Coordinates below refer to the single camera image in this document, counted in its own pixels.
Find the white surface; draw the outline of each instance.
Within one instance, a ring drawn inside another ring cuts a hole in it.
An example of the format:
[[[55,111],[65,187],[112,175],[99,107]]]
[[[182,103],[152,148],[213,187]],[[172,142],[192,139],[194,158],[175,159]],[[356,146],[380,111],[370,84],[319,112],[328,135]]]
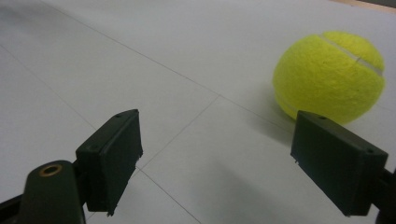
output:
[[[89,224],[175,223],[198,224],[179,204],[145,174],[138,172],[130,181],[114,217],[96,213]]]
[[[0,200],[138,108],[144,173],[114,217],[90,223],[374,223],[375,208],[343,217],[294,164],[293,122],[271,77],[305,35],[372,40],[387,88],[347,127],[386,150],[393,171],[394,24],[394,14],[314,0],[0,0]]]

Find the fuzzy ball surface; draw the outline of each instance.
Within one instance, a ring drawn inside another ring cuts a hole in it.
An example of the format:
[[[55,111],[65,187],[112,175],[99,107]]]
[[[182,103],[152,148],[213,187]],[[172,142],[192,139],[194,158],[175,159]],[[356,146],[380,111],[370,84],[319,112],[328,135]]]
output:
[[[348,123],[375,104],[385,87],[383,71],[381,54],[363,37],[309,35],[280,58],[273,77],[276,101],[294,119],[304,110]]]

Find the tennis ball seam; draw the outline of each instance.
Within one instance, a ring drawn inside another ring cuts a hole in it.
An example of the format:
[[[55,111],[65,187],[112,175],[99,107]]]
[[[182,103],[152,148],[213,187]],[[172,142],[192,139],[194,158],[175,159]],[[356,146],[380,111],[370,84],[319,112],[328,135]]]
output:
[[[374,71],[377,75],[382,77],[382,70],[381,69],[374,67],[372,64],[370,64],[369,62],[365,61],[363,58],[356,56],[355,54],[353,54],[349,50],[344,49],[343,47],[339,46],[337,43],[331,41],[330,39],[326,38],[325,36],[318,35],[318,37],[321,38],[322,40],[326,41],[330,45],[338,48],[339,50],[344,52],[346,55],[348,55],[350,58],[355,60],[357,63],[360,63],[361,65],[367,67],[368,69]]]

